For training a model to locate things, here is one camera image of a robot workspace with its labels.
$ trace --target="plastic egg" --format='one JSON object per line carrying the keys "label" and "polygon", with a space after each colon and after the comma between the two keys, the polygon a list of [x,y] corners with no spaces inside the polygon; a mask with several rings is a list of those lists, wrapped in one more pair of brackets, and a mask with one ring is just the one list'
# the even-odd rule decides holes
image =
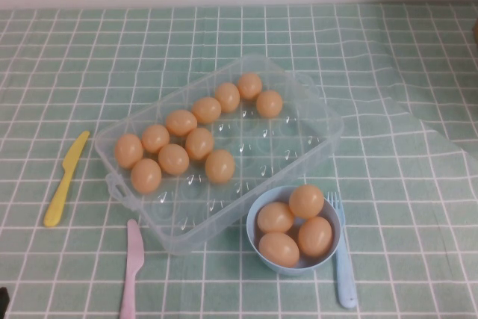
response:
{"label": "plastic egg", "polygon": [[114,147],[114,157],[122,168],[131,169],[143,158],[143,145],[135,134],[124,134]]}
{"label": "plastic egg", "polygon": [[185,136],[197,127],[196,117],[187,110],[176,110],[166,117],[166,128],[170,134]]}
{"label": "plastic egg", "polygon": [[322,217],[308,219],[299,229],[297,243],[300,250],[310,257],[321,257],[332,247],[334,236],[328,220]]}
{"label": "plastic egg", "polygon": [[263,91],[255,101],[255,107],[262,117],[271,119],[280,114],[282,110],[282,97],[274,90]]}
{"label": "plastic egg", "polygon": [[131,171],[131,183],[141,194],[155,191],[161,183],[161,169],[156,161],[150,158],[138,161]]}
{"label": "plastic egg", "polygon": [[194,102],[191,112],[198,123],[212,123],[221,115],[221,104],[214,97],[203,97]]}
{"label": "plastic egg", "polygon": [[234,175],[234,157],[224,149],[217,149],[206,159],[205,170],[211,183],[225,183]]}
{"label": "plastic egg", "polygon": [[170,142],[170,134],[162,125],[151,125],[143,132],[141,143],[146,151],[158,153],[161,147]]}
{"label": "plastic egg", "polygon": [[185,148],[190,159],[204,160],[214,148],[214,137],[206,128],[195,128],[186,137]]}
{"label": "plastic egg", "polygon": [[174,176],[181,175],[189,167],[186,150],[175,143],[168,143],[159,150],[158,162],[164,172]]}
{"label": "plastic egg", "polygon": [[317,216],[322,211],[323,202],[322,191],[313,185],[300,186],[289,197],[292,213],[305,219]]}
{"label": "plastic egg", "polygon": [[286,233],[294,224],[294,215],[287,203],[272,202],[265,205],[257,216],[257,225],[263,233]]}
{"label": "plastic egg", "polygon": [[225,82],[216,89],[214,97],[221,104],[222,112],[233,112],[239,106],[239,90],[231,82]]}
{"label": "plastic egg", "polygon": [[254,72],[243,74],[238,80],[238,90],[242,99],[255,99],[262,91],[261,78]]}
{"label": "plastic egg", "polygon": [[267,260],[292,268],[299,261],[299,247],[285,233],[267,233],[259,241],[259,252]]}

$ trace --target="yellow plastic knife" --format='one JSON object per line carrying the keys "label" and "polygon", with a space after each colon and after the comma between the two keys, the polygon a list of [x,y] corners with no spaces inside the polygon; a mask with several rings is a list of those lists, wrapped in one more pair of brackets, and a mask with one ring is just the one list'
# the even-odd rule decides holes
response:
{"label": "yellow plastic knife", "polygon": [[83,150],[89,136],[89,131],[83,131],[66,153],[65,159],[63,160],[65,174],[63,175],[60,185],[46,210],[45,217],[43,218],[43,224],[45,227],[55,227],[60,222],[63,208],[65,207],[69,183],[72,181],[73,173],[75,172],[76,165],[80,159],[81,151]]}

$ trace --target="pink plastic knife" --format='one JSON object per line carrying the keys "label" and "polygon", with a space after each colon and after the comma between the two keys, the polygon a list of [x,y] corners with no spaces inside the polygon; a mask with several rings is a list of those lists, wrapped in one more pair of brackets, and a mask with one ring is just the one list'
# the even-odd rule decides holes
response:
{"label": "pink plastic knife", "polygon": [[121,313],[119,319],[134,319],[136,305],[134,300],[134,283],[136,273],[144,264],[144,246],[140,227],[135,220],[128,221],[128,254],[126,255],[125,289],[122,293]]}

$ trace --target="egg tray handle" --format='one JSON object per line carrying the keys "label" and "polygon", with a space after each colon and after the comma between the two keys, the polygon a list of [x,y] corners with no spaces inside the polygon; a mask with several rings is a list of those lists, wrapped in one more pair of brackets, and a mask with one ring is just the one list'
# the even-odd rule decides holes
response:
{"label": "egg tray handle", "polygon": [[108,185],[108,192],[114,199],[120,201],[125,207],[132,211],[137,210],[137,206],[135,205],[136,199],[133,198],[131,194],[128,194],[129,190],[123,181],[118,179],[113,173],[107,174],[105,181]]}

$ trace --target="knife handle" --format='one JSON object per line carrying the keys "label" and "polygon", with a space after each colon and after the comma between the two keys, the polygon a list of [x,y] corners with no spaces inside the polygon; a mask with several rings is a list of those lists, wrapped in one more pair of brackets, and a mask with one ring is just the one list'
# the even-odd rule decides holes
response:
{"label": "knife handle", "polygon": [[121,312],[119,319],[134,319],[136,316],[136,300],[134,298],[135,273],[126,270],[125,288],[122,293]]}
{"label": "knife handle", "polygon": [[61,179],[60,185],[53,196],[45,217],[43,218],[43,225],[45,227],[55,227],[61,220],[63,208],[65,207],[66,195],[68,194],[69,183],[72,181],[73,171],[65,172]]}

